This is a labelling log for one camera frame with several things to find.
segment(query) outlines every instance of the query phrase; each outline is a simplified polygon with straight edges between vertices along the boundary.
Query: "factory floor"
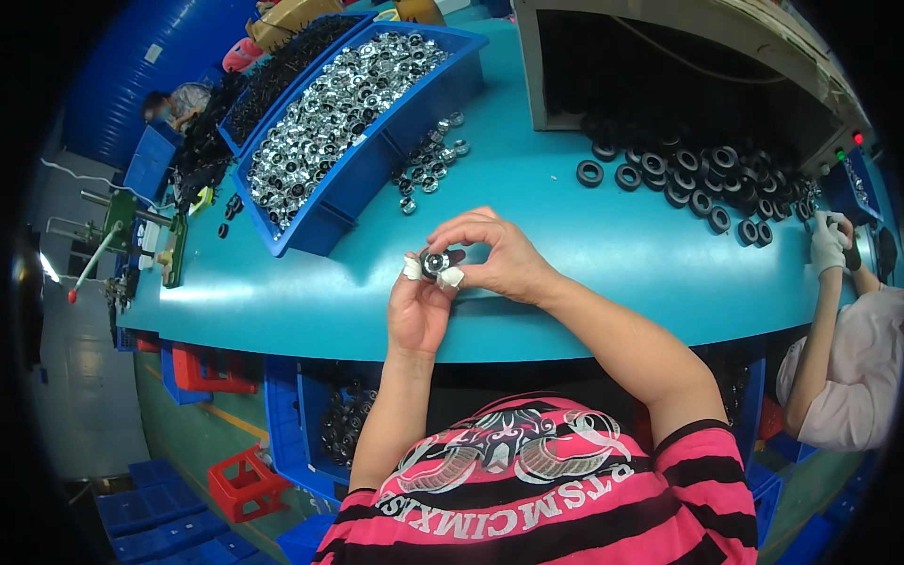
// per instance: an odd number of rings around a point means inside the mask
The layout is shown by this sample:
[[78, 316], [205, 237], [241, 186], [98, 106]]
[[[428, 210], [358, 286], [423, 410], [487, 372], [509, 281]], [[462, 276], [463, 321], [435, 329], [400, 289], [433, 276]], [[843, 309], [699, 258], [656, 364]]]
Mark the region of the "factory floor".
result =
[[[208, 506], [225, 518], [210, 497], [207, 469], [268, 438], [262, 387], [254, 395], [216, 393], [213, 404], [176, 406], [160, 381], [158, 354], [136, 353], [135, 375], [151, 457], [169, 459]], [[862, 454], [819, 451], [799, 466], [790, 466], [768, 451], [757, 452], [755, 458], [786, 480], [769, 536], [759, 551], [758, 563], [771, 564], [810, 516], [821, 512], [843, 489]], [[290, 509], [233, 524], [232, 529], [261, 551], [288, 563], [275, 539], [314, 513], [314, 507], [303, 491], [286, 490], [282, 502]]]

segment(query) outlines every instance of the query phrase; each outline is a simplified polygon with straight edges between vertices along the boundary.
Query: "yellow floor line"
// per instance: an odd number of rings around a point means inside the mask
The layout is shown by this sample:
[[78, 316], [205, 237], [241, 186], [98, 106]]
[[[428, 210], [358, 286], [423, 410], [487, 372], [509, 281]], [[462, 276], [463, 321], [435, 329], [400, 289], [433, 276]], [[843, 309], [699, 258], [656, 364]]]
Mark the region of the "yellow floor line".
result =
[[[154, 369], [154, 367], [151, 367], [150, 365], [146, 364], [145, 369], [147, 369], [157, 379], [159, 379], [161, 381], [163, 380], [163, 375], [161, 375], [159, 372], [157, 372]], [[247, 431], [252, 436], [270, 441], [269, 433], [267, 433], [267, 431], [265, 431], [261, 428], [258, 428], [254, 424], [249, 424], [248, 422], [246, 422], [243, 419], [236, 418], [235, 416], [232, 416], [229, 412], [224, 412], [224, 411], [220, 410], [219, 408], [213, 406], [212, 404], [209, 404], [208, 402], [198, 402], [197, 405], [202, 410], [206, 410], [206, 411], [210, 412], [211, 414], [213, 414], [214, 416], [216, 416], [220, 419], [226, 420], [227, 422], [229, 422], [236, 428]]]
[[[173, 453], [173, 450], [170, 449], [169, 446], [167, 446], [164, 441], [158, 440], [158, 443], [160, 444], [161, 447], [163, 447], [164, 451], [166, 452], [166, 455], [167, 455], [166, 458], [169, 459], [172, 463], [175, 463], [175, 465], [177, 467], [179, 467], [179, 471], [182, 472], [183, 475], [188, 475], [189, 478], [191, 478], [194, 481], [194, 483], [201, 488], [201, 490], [203, 490], [208, 496], [211, 496], [211, 492], [209, 490], [207, 490], [207, 485], [205, 485], [204, 483], [199, 481], [198, 478], [196, 476], [194, 476], [191, 471], [188, 470], [188, 467], [186, 467], [185, 465], [182, 464], [182, 461], [180, 461], [178, 459], [178, 457], [175, 456], [175, 453]], [[260, 530], [258, 530], [254, 526], [252, 526], [250, 523], [245, 522], [245, 523], [238, 523], [238, 524], [233, 524], [233, 525], [245, 526], [246, 528], [248, 528], [249, 530], [254, 532], [258, 537], [260, 537], [261, 540], [264, 540], [264, 541], [272, 544], [275, 548], [279, 549], [279, 545], [275, 541], [271, 540], [269, 537], [264, 535], [263, 532], [261, 532]]]
[[[820, 512], [822, 512], [826, 508], [828, 508], [829, 504], [834, 502], [835, 497], [838, 496], [838, 494], [840, 494], [841, 491], [844, 490], [844, 488], [846, 486], [847, 486], [847, 481], [844, 481], [844, 483], [840, 487], [838, 487], [838, 489], [836, 489], [835, 492], [833, 492], [831, 496], [829, 496], [828, 498], [826, 498], [823, 501], [823, 503], [819, 506], [819, 508], [816, 509], [815, 512], [813, 512], [813, 514], [819, 514]], [[769, 553], [770, 551], [774, 550], [777, 546], [781, 545], [783, 541], [787, 540], [788, 536], [790, 536], [792, 534], [797, 535], [797, 533], [801, 530], [801, 528], [806, 526], [806, 523], [810, 521], [810, 518], [812, 518], [812, 516], [807, 517], [804, 520], [801, 520], [800, 522], [798, 522], [795, 527], [793, 527], [790, 530], [788, 530], [787, 532], [785, 532], [785, 535], [783, 535], [782, 537], [773, 541], [767, 547], [761, 549], [759, 551], [759, 554], [762, 555], [763, 553]]]

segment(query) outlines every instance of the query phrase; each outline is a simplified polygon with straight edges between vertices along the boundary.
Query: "teal table surface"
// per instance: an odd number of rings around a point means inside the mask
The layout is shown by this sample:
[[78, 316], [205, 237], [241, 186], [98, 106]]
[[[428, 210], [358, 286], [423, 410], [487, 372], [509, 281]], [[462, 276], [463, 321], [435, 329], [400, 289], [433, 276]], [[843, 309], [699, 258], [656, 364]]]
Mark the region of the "teal table surface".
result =
[[[450, 167], [438, 191], [415, 194], [414, 214], [401, 214], [399, 192], [387, 184], [329, 257], [290, 250], [275, 259], [248, 211], [230, 222], [225, 239], [217, 237], [235, 192], [227, 175], [218, 202], [189, 221], [182, 285], [162, 288], [159, 266], [143, 271], [120, 325], [242, 351], [380, 361], [386, 303], [403, 254], [423, 246], [441, 222], [481, 205], [518, 224], [563, 274], [688, 345], [812, 320], [818, 283], [808, 264], [810, 236], [800, 221], [770, 221], [771, 245], [742, 247], [734, 211], [731, 230], [716, 235], [689, 209], [672, 208], [662, 193], [644, 186], [621, 191], [613, 180], [621, 157], [603, 164], [599, 188], [584, 188], [575, 169], [591, 158], [589, 141], [576, 132], [532, 130], [514, 26], [500, 20], [456, 25], [490, 39], [481, 51], [486, 87], [463, 108], [466, 123], [448, 135], [469, 141], [470, 155]], [[890, 219], [884, 188], [876, 188]], [[486, 247], [468, 248], [467, 261], [481, 262], [487, 254]], [[848, 281], [842, 301], [853, 300]], [[586, 356], [588, 349], [541, 310], [468, 289], [453, 306], [438, 361]]]

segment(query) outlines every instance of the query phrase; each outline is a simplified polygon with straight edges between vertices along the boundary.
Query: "worker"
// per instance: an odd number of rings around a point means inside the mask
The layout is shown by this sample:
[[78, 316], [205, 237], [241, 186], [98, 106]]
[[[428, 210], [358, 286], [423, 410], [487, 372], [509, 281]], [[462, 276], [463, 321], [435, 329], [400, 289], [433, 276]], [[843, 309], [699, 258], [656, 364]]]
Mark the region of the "worker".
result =
[[[816, 313], [806, 336], [767, 358], [767, 394], [784, 408], [792, 438], [873, 449], [888, 436], [904, 369], [904, 290], [880, 283], [861, 261], [844, 214], [819, 211], [814, 220]], [[839, 312], [845, 264], [858, 298]]]
[[152, 91], [141, 105], [141, 118], [148, 124], [166, 122], [185, 133], [188, 122], [207, 108], [211, 90], [200, 82], [186, 82], [172, 93]]
[[[756, 561], [738, 447], [716, 381], [691, 350], [561, 275], [489, 208], [447, 221], [427, 242], [431, 253], [468, 242], [493, 250], [445, 288], [420, 279], [417, 256], [406, 255], [387, 309], [380, 394], [314, 562]], [[537, 306], [571, 330], [649, 409], [653, 452], [607, 413], [547, 391], [497, 400], [425, 438], [457, 287]]]

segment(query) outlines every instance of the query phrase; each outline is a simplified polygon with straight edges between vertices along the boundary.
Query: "cardboard box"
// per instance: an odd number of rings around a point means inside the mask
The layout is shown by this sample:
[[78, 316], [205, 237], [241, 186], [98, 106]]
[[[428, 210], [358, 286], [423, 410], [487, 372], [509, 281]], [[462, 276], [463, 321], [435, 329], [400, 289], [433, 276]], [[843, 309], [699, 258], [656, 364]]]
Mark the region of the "cardboard box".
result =
[[298, 33], [318, 15], [344, 11], [345, 6], [340, 0], [282, 0], [257, 22], [249, 19], [245, 32], [258, 47], [273, 52], [275, 47]]

